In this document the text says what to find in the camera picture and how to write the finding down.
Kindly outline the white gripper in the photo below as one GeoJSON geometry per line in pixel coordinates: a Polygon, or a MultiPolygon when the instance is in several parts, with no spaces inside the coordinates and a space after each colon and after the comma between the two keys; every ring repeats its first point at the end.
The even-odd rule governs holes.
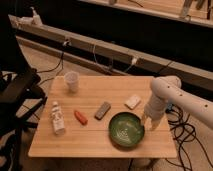
{"type": "Polygon", "coordinates": [[[147,118],[150,117],[152,119],[150,130],[155,130],[165,113],[166,105],[167,102],[165,100],[152,94],[144,107],[144,114],[141,116],[141,125],[145,125],[147,118]]]}

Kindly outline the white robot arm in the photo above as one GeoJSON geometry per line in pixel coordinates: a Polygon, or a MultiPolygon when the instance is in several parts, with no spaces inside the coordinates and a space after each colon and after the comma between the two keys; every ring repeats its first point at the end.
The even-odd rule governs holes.
{"type": "Polygon", "coordinates": [[[144,107],[141,122],[145,123],[150,118],[152,130],[158,127],[168,103],[177,105],[213,130],[213,102],[182,90],[179,77],[155,77],[150,88],[152,93],[144,107]]]}

